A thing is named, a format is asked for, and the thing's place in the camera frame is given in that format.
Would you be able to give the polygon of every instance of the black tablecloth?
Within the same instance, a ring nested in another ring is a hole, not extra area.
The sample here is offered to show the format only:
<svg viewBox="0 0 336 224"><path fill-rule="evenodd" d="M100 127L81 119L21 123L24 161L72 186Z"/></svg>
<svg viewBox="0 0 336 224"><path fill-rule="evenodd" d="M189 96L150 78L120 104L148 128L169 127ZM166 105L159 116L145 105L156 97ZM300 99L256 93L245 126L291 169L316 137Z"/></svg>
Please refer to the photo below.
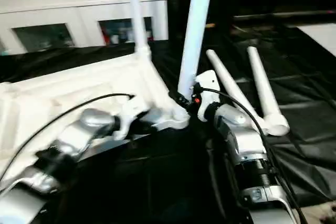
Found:
<svg viewBox="0 0 336 224"><path fill-rule="evenodd" d="M205 36L199 73L211 69L205 49L214 49L244 94L262 115L246 47L259 53L281 111L290 125L283 137L267 137L292 181L302 206L336 197L336 59L297 29L258 40ZM176 89L181 45L150 44L152 60L169 89ZM130 54L133 44L59 49L0 57L0 81L16 82ZM207 131L191 123L168 129L88 159L60 211L76 222L178 223L219 218L209 186L204 143Z"/></svg>

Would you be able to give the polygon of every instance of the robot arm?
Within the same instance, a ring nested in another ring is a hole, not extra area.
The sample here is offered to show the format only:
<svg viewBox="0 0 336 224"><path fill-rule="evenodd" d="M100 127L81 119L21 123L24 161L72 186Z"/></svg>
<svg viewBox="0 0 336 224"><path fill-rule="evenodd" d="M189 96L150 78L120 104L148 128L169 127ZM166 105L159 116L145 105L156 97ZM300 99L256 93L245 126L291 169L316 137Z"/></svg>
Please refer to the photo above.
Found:
<svg viewBox="0 0 336 224"><path fill-rule="evenodd" d="M270 165L259 132L251 127L250 118L235 107L220 103L218 94L203 91L202 88L219 91L213 70L196 77L193 101L184 100L181 95L177 95L176 100L187 111L193 111L195 101L201 101L198 118L213 124L221 135L233 167L231 176L237 181L237 200L248 209L250 221L247 223L297 224L287 195L278 184L274 168Z"/></svg>
<svg viewBox="0 0 336 224"><path fill-rule="evenodd" d="M130 99L118 115L86 109L43 151L38 160L26 167L0 194L0 223L31 223L52 195L62 190L73 175L83 154L96 138L112 135L123 140L131 123L149 110L140 97Z"/></svg>

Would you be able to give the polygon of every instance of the white cylindrical rod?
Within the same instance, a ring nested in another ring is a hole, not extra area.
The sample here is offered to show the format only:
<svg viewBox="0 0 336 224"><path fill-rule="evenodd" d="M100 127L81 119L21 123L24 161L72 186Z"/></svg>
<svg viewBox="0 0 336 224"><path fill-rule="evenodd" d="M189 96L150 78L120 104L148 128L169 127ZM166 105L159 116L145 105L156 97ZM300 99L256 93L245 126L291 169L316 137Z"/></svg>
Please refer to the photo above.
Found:
<svg viewBox="0 0 336 224"><path fill-rule="evenodd" d="M135 38L135 51L136 52L147 52L149 51L147 43L147 35L145 22L141 14L141 6L139 0L131 0L132 8L132 27L134 31Z"/></svg>
<svg viewBox="0 0 336 224"><path fill-rule="evenodd" d="M286 118L281 114L258 50L255 47L248 47L247 52L258 90L261 108L264 112L264 120L269 125L268 133L274 136L283 136L288 133L289 125Z"/></svg>
<svg viewBox="0 0 336 224"><path fill-rule="evenodd" d="M210 0L191 0L178 92L191 100Z"/></svg>
<svg viewBox="0 0 336 224"><path fill-rule="evenodd" d="M241 89L238 87L237 83L235 82L235 80L232 78L231 74L229 73L229 71L226 69L226 67L224 66L224 64L222 63L222 61L219 59L218 55L215 53L214 50L208 50L206 52L210 62L212 63L219 79L221 80L224 88L226 89L227 93L232 96L233 98L235 98L236 100L238 100L238 102L240 102L245 108L247 108L247 110L253 115L253 117L256 118L256 120L258 121L260 127L262 128L262 131L264 133L267 133L267 125L265 124L264 119L262 119L261 117L258 116L257 112L254 110L254 108L252 107L252 105L249 103L249 101L247 100L247 98L244 96L243 92L241 91ZM241 110L242 112L245 113L244 110L241 109L241 107L239 107L238 105L236 105L236 108ZM252 127L258 131L258 128L255 126L255 124L253 122L251 122Z"/></svg>

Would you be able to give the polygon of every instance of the glass cabinet door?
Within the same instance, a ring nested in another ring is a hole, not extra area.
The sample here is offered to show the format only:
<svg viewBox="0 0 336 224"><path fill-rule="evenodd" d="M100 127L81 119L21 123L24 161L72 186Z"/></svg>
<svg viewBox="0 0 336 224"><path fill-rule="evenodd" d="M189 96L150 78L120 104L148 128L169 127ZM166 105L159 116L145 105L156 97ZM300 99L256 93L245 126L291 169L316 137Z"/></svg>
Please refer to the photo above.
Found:
<svg viewBox="0 0 336 224"><path fill-rule="evenodd" d="M74 46L66 24L18 27L12 29L27 52Z"/></svg>
<svg viewBox="0 0 336 224"><path fill-rule="evenodd" d="M2 44L1 40L0 40L0 56L6 55L6 48L4 47L4 45Z"/></svg>
<svg viewBox="0 0 336 224"><path fill-rule="evenodd" d="M153 41L151 17L145 17L145 28L148 41ZM130 18L99 21L100 29L106 45L134 42L134 31Z"/></svg>

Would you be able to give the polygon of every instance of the white floor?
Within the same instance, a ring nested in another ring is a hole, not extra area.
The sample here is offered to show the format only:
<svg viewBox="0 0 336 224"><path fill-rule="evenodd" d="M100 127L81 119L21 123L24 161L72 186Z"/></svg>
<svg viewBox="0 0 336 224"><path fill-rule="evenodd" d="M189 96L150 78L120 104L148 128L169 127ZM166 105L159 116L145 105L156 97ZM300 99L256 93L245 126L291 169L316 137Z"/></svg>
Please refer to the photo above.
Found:
<svg viewBox="0 0 336 224"><path fill-rule="evenodd" d="M298 28L336 56L336 24L308 25Z"/></svg>

